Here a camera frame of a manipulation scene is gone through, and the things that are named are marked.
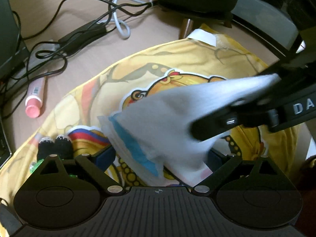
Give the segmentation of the blue white wipes packet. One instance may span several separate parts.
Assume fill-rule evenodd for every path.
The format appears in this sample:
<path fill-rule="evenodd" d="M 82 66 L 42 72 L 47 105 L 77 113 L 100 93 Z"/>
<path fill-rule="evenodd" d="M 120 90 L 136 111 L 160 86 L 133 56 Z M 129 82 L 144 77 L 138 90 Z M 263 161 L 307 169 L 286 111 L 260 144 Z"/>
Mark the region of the blue white wipes packet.
<path fill-rule="evenodd" d="M 117 117 L 98 116 L 101 130 L 116 153 L 146 185 L 166 186 L 168 180 L 163 175 L 163 164 L 147 158 L 136 138 L 118 122 Z"/>

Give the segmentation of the white wipe cloth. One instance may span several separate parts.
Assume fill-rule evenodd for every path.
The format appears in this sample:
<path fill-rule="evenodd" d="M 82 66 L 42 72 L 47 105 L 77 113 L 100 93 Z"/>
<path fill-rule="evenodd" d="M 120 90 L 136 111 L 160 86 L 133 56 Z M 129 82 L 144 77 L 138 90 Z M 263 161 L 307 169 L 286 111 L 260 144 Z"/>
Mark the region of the white wipe cloth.
<path fill-rule="evenodd" d="M 279 81 L 276 74 L 174 87 L 131 103 L 117 120 L 136 138 L 145 155 L 163 170 L 194 186 L 210 175 L 205 165 L 209 149 L 224 135 L 204 141 L 190 134 L 191 124 L 244 98 L 256 98 Z"/>

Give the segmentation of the brown green crochet item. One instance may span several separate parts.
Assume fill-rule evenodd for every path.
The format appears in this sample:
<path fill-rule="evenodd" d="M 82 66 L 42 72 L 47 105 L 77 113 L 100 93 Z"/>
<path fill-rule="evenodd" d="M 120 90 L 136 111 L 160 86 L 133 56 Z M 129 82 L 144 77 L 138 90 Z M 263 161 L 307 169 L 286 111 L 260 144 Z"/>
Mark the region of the brown green crochet item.
<path fill-rule="evenodd" d="M 50 155 L 57 155 L 60 159 L 73 159 L 74 149 L 68 135 L 58 135 L 55 139 L 43 137 L 38 144 L 36 162 L 31 163 L 30 173 L 33 173 Z"/>

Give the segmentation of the yellow cartoon printed mat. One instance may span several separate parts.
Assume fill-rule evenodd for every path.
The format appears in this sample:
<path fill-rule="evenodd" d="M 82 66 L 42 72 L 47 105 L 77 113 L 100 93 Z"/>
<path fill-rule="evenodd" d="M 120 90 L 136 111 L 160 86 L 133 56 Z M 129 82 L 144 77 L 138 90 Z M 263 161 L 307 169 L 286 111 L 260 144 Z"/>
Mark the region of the yellow cartoon printed mat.
<path fill-rule="evenodd" d="M 1 169 L 1 198 L 12 204 L 18 189 L 35 170 L 30 169 L 31 165 L 36 168 L 43 161 L 36 162 L 38 143 L 43 137 L 69 135 L 74 148 L 71 158 L 108 148 L 110 142 L 101 133 L 97 116 L 108 116 L 131 105 L 136 101 L 132 98 L 133 91 L 145 91 L 141 96 L 150 96 L 175 87 L 253 76 L 268 67 L 231 37 L 204 24 L 200 28 L 215 34 L 216 47 L 192 39 L 156 45 L 119 60 L 64 96 L 42 126 Z M 265 126 L 238 126 L 219 139 L 220 147 L 216 149 L 235 153 L 248 161 L 268 153 L 289 176 L 298 135 L 299 126 L 277 133 L 269 133 Z M 142 181 L 145 178 L 133 170 L 138 163 L 126 163 L 121 154 L 121 151 L 116 153 L 114 163 L 105 173 L 124 187 L 145 186 L 147 180 Z M 187 185 L 190 188 L 212 173 L 206 166 L 194 173 L 180 173 L 173 167 L 165 166 L 161 181 L 155 179 L 148 183 L 155 186 Z"/>

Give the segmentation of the pink lip balm tube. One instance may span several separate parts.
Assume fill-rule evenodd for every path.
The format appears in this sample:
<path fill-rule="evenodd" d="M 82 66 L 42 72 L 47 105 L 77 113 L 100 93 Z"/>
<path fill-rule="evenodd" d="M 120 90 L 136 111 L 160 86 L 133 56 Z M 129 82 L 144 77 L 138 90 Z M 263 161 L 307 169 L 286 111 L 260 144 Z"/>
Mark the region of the pink lip balm tube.
<path fill-rule="evenodd" d="M 41 114 L 44 99 L 46 76 L 31 82 L 25 100 L 25 113 L 30 118 L 37 118 Z"/>

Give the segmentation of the black keyboard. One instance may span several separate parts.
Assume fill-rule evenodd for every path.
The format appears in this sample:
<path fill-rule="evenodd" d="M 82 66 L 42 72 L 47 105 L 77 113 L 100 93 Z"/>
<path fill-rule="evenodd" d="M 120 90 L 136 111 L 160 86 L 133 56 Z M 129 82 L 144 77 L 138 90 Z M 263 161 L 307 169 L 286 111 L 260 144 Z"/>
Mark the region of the black keyboard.
<path fill-rule="evenodd" d="M 8 145 L 7 137 L 5 135 L 3 122 L 1 120 L 0 129 L 0 168 L 12 157 L 12 151 Z"/>

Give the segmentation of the grey power strip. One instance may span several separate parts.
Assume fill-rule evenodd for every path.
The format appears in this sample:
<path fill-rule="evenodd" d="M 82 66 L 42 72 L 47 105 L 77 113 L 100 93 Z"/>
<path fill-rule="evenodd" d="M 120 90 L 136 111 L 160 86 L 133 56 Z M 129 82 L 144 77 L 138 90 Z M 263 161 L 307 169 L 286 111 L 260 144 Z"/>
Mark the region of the grey power strip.
<path fill-rule="evenodd" d="M 60 45 L 53 43 L 52 40 L 50 40 L 48 43 L 37 45 L 36 48 L 32 51 L 30 59 L 25 61 L 25 63 L 28 62 L 28 71 L 26 71 L 26 68 L 24 66 L 18 73 L 16 73 L 13 78 L 8 81 L 7 90 L 17 88 L 19 84 L 23 84 L 27 80 L 27 78 L 31 77 L 36 68 L 38 68 L 41 63 L 47 60 L 37 58 L 35 55 L 36 52 L 40 50 L 56 51 L 59 47 Z"/>

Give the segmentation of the black power adapter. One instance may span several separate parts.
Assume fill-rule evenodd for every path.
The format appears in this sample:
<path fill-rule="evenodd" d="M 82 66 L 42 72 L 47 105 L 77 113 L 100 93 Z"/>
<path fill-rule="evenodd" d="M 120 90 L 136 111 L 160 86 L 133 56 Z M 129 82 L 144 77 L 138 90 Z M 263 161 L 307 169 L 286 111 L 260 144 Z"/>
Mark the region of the black power adapter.
<path fill-rule="evenodd" d="M 90 27 L 91 24 L 84 24 L 58 40 L 63 54 L 72 55 L 107 34 L 104 24 L 96 23 Z"/>

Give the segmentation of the black computer monitor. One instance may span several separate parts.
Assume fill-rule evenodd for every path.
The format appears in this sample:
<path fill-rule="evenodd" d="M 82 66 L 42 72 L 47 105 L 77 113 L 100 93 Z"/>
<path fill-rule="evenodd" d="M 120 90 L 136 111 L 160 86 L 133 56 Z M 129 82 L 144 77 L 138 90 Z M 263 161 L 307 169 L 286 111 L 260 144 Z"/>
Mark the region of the black computer monitor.
<path fill-rule="evenodd" d="M 9 0 L 1 0 L 1 79 L 13 73 L 29 57 Z"/>

